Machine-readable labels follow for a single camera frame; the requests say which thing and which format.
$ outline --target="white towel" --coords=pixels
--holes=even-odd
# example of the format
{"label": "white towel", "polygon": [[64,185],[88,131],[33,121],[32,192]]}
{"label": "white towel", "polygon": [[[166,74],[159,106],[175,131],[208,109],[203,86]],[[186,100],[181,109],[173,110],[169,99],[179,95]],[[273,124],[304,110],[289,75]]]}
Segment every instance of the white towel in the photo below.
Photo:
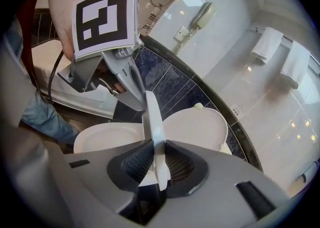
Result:
{"label": "white towel", "polygon": [[293,41],[290,52],[281,69],[280,76],[291,88],[297,89],[302,82],[310,58],[310,51],[298,42]]}
{"label": "white towel", "polygon": [[265,64],[268,63],[279,47],[283,35],[282,32],[267,27],[250,55],[259,58]]}

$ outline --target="person's leg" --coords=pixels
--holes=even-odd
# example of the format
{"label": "person's leg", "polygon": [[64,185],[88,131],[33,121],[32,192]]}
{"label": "person's leg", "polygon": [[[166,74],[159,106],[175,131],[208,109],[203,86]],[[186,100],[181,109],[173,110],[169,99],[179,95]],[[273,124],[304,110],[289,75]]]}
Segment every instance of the person's leg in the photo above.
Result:
{"label": "person's leg", "polygon": [[41,98],[37,91],[25,109],[21,120],[59,143],[73,145],[79,134],[79,131],[68,124],[51,104]]}

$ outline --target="toilet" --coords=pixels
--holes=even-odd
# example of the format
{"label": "toilet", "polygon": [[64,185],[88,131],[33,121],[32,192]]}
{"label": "toilet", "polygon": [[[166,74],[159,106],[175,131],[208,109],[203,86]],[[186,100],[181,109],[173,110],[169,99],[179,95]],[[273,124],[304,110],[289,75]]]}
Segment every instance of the toilet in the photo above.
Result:
{"label": "toilet", "polygon": [[[163,129],[167,140],[232,154],[226,144],[228,125],[225,118],[202,104],[172,114],[163,121]],[[100,151],[141,140],[144,140],[141,123],[103,123],[83,130],[74,142],[73,151],[75,154]]]}

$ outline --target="toilet seat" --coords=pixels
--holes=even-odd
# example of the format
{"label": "toilet seat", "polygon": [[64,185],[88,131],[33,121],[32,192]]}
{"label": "toilet seat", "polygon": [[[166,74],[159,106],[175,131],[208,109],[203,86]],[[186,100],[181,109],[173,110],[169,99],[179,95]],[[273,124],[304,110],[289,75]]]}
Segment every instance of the toilet seat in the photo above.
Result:
{"label": "toilet seat", "polygon": [[[228,148],[228,125],[224,117],[210,108],[188,108],[163,121],[166,139],[220,151]],[[141,123],[111,122],[83,130],[74,142],[75,154],[119,147],[144,140]]]}

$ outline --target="telephone handset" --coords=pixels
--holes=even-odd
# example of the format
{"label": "telephone handset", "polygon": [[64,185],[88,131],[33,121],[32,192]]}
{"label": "telephone handset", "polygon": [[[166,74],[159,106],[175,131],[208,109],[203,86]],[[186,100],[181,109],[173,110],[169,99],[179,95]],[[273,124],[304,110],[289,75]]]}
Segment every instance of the telephone handset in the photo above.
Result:
{"label": "telephone handset", "polygon": [[186,45],[187,42],[193,37],[193,35],[196,34],[198,29],[203,29],[207,25],[207,23],[210,21],[210,19],[214,16],[216,12],[217,11],[212,2],[206,2],[202,5],[199,13],[194,17],[194,19],[191,22],[192,29],[190,33],[184,37],[184,40],[175,50],[176,55],[180,52],[182,47]]}

